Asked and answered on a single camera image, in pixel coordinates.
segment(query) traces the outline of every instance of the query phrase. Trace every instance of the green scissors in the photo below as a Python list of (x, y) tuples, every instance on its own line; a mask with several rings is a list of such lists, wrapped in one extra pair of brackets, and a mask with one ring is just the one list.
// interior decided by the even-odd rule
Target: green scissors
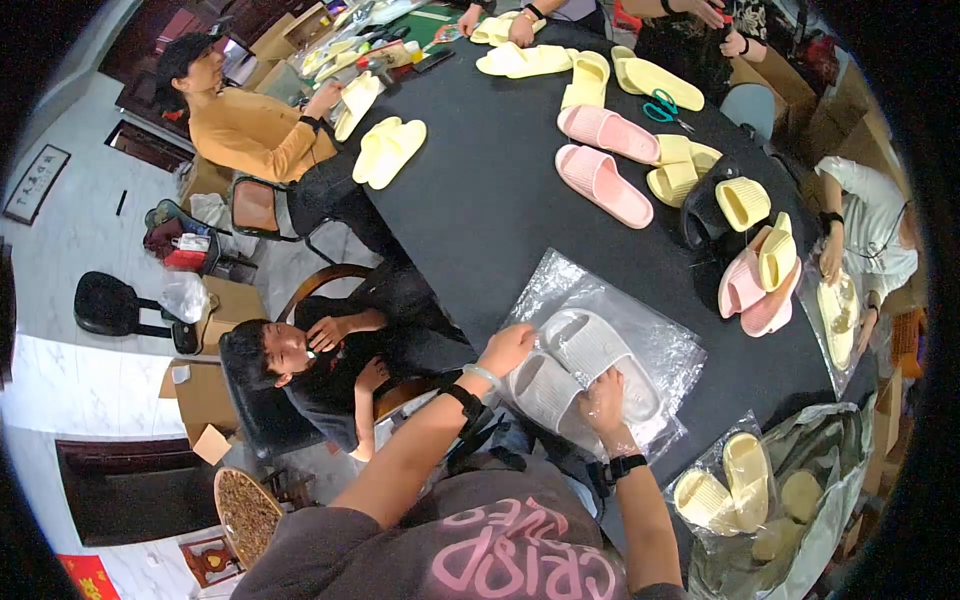
[(670, 123), (672, 121), (680, 125), (688, 132), (693, 133), (693, 128), (681, 121), (680, 117), (677, 116), (677, 103), (673, 101), (673, 97), (670, 94), (658, 87), (654, 90), (652, 95), (660, 104), (656, 105), (652, 102), (648, 102), (647, 104), (643, 105), (643, 114), (647, 115), (658, 123)]

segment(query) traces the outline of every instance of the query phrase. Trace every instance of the desk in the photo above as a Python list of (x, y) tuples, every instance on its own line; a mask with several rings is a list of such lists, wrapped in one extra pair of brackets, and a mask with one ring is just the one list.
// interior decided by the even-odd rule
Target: desk
[[(537, 41), (610, 55), (606, 40), (556, 22)], [(553, 160), (568, 143), (556, 118), (569, 72), (490, 77), (474, 65), (490, 46), (461, 39), (451, 49), (454, 57), (378, 98), (348, 147), (358, 149), (363, 133), (390, 115), (426, 123), (426, 142), (394, 181), (367, 192), (477, 349), (553, 247), (703, 338), (703, 376), (678, 415), (689, 435), (654, 466), (662, 485), (748, 410), (763, 424), (833, 400), (824, 357), (796, 297), (793, 320), (759, 339), (747, 336), (738, 319), (720, 318), (716, 291), (724, 266), (699, 264), (705, 259), (683, 247), (679, 210), (647, 188), (651, 167), (616, 157), (620, 174), (654, 205), (653, 223), (640, 230), (563, 183)], [(607, 108), (653, 133), (684, 133), (644, 117), (647, 100), (624, 93), (611, 76)], [(798, 247), (807, 252), (816, 225), (787, 174), (716, 108), (682, 110), (682, 118), (696, 129), (692, 139), (734, 155), (741, 172), (763, 184), (774, 210), (790, 214)]]

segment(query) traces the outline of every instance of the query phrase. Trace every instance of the hand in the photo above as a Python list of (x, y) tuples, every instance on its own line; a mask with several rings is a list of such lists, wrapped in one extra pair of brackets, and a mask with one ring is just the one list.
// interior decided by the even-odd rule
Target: hand
[(303, 108), (303, 114), (314, 119), (326, 116), (333, 105), (340, 102), (340, 94), (344, 90), (344, 85), (340, 82), (327, 82), (323, 87), (317, 90), (310, 102)]
[(874, 332), (877, 319), (879, 319), (879, 315), (873, 308), (868, 308), (867, 312), (863, 314), (863, 327), (860, 329), (860, 337), (856, 341), (857, 353), (863, 354), (864, 350), (867, 349), (867, 344), (870, 343), (870, 334)]
[(723, 17), (713, 8), (724, 8), (723, 0), (673, 0), (671, 5), (676, 12), (689, 12), (711, 29), (721, 29), (723, 27)]
[(527, 18), (526, 12), (518, 14), (510, 26), (510, 41), (520, 48), (534, 43), (534, 23)]
[(720, 44), (720, 54), (725, 57), (738, 57), (747, 49), (747, 38), (742, 36), (736, 29), (730, 32), (727, 40)]
[(610, 435), (623, 424), (623, 373), (614, 367), (600, 373), (577, 401), (593, 431), (601, 438)]
[(383, 358), (377, 356), (367, 363), (367, 366), (357, 375), (357, 381), (353, 389), (358, 394), (370, 394), (372, 396), (373, 391), (386, 383), (387, 379), (390, 379), (387, 365), (383, 362)]
[(494, 377), (503, 377), (526, 360), (536, 339), (537, 331), (532, 325), (511, 325), (490, 338), (477, 365), (491, 372)]
[(310, 349), (315, 352), (329, 352), (340, 341), (353, 333), (347, 317), (323, 317), (306, 332)]
[(840, 267), (843, 266), (843, 230), (835, 229), (827, 238), (824, 253), (820, 255), (820, 273), (827, 285), (840, 280)]
[(467, 12), (464, 12), (457, 19), (457, 31), (460, 32), (461, 36), (470, 37), (473, 35), (473, 30), (476, 29), (477, 22), (480, 21), (481, 12), (483, 12), (483, 8), (479, 4), (471, 4)]

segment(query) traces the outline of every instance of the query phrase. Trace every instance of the pink slide sandal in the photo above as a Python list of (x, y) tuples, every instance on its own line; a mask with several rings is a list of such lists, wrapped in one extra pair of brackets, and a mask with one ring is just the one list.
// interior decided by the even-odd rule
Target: pink slide sandal
[(620, 177), (613, 156), (587, 146), (566, 144), (554, 159), (564, 182), (609, 212), (629, 228), (643, 229), (654, 218), (654, 208), (635, 187)]
[(743, 311), (740, 315), (740, 326), (743, 327), (744, 333), (758, 338), (790, 323), (790, 318), (793, 317), (793, 290), (800, 281), (802, 267), (800, 258), (797, 258), (793, 270), (779, 288)]
[(720, 279), (717, 303), (720, 304), (720, 316), (724, 319), (742, 313), (767, 295), (760, 282), (757, 253), (771, 231), (773, 229), (769, 226), (761, 229), (753, 241), (730, 263)]
[(636, 162), (653, 164), (660, 158), (657, 139), (612, 110), (590, 105), (564, 108), (557, 116), (557, 127), (578, 142), (616, 152)]

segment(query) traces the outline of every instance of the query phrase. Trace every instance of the picture frame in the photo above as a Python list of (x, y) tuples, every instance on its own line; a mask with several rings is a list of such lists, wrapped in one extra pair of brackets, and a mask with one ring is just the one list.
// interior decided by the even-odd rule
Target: picture frame
[(32, 226), (43, 201), (50, 193), (50, 188), (54, 186), (70, 156), (70, 153), (52, 144), (44, 146), (7, 199), (3, 216)]

